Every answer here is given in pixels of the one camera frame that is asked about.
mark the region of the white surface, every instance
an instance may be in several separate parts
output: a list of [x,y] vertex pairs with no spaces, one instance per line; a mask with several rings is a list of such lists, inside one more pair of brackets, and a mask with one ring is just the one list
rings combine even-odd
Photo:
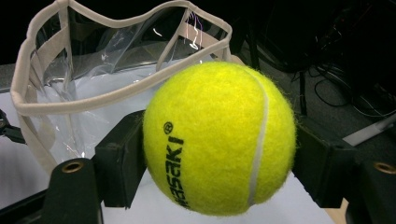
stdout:
[[[8,93],[0,94],[0,108],[11,125],[18,127],[15,109]],[[45,189],[49,176],[38,165],[26,145],[0,138],[0,209]],[[103,207],[105,223],[162,224],[333,224],[290,174],[284,187],[266,203],[252,206],[238,217],[208,217],[172,203],[145,173],[130,209]]]

